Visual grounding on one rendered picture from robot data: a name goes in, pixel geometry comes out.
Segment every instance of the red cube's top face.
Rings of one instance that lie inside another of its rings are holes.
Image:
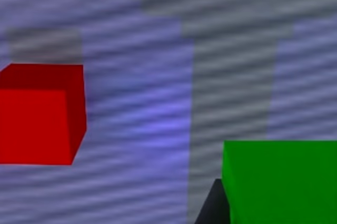
[[[0,72],[0,89],[64,90],[82,65],[10,64]]]

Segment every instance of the cube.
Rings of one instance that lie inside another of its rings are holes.
[[[337,141],[225,141],[231,224],[337,223]]]
[[[82,65],[0,72],[0,163],[71,165],[86,132]]]

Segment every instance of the red square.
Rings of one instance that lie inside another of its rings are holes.
[[[0,72],[0,163],[70,165],[86,131],[82,65]]]

